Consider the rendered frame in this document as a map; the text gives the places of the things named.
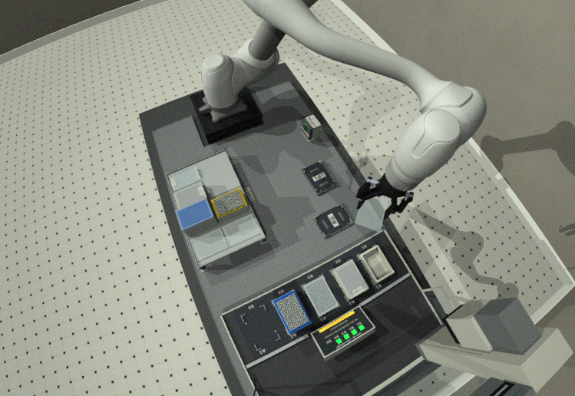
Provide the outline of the white ready key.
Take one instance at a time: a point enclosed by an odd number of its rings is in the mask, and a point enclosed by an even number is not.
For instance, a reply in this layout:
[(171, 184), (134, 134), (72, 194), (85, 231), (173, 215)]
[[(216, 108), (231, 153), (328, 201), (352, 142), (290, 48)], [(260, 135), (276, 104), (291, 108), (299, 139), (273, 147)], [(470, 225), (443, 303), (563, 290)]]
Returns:
[(302, 119), (301, 133), (308, 142), (319, 138), (320, 129), (321, 124), (314, 115)]

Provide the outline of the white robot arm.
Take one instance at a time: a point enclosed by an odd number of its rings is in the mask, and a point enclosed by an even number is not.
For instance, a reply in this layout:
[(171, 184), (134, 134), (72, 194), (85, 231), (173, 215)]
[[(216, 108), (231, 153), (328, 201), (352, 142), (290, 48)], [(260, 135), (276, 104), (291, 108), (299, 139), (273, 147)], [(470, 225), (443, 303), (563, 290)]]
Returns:
[(212, 54), (203, 61), (206, 97), (199, 111), (210, 112), (214, 123), (247, 110), (237, 94), (276, 68), (277, 46), (285, 34), (317, 54), (395, 79), (416, 93), (421, 115), (402, 134), (385, 168), (395, 189), (413, 190), (437, 172), (484, 120), (487, 104), (480, 91), (442, 81), (413, 61), (333, 31), (309, 9), (318, 0), (243, 1), (265, 21), (237, 53)]

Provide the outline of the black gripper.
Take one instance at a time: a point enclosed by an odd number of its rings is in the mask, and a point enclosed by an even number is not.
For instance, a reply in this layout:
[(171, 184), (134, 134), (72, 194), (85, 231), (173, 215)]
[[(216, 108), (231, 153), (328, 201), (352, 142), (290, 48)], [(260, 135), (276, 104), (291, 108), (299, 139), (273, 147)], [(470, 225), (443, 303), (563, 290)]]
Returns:
[[(376, 186), (372, 188), (372, 186)], [(372, 188), (372, 189), (369, 189)], [(384, 219), (389, 215), (396, 212), (402, 213), (408, 203), (412, 202), (414, 193), (408, 191), (401, 191), (392, 187), (386, 179), (385, 173), (380, 180), (373, 180), (368, 177), (367, 181), (358, 189), (356, 197), (359, 198), (357, 210), (360, 209), (362, 204), (375, 196), (387, 196), (391, 198), (391, 206), (385, 211)], [(404, 196), (403, 196), (404, 195)], [(404, 197), (399, 205), (396, 206), (397, 197)], [(400, 207), (400, 208), (399, 208)]]

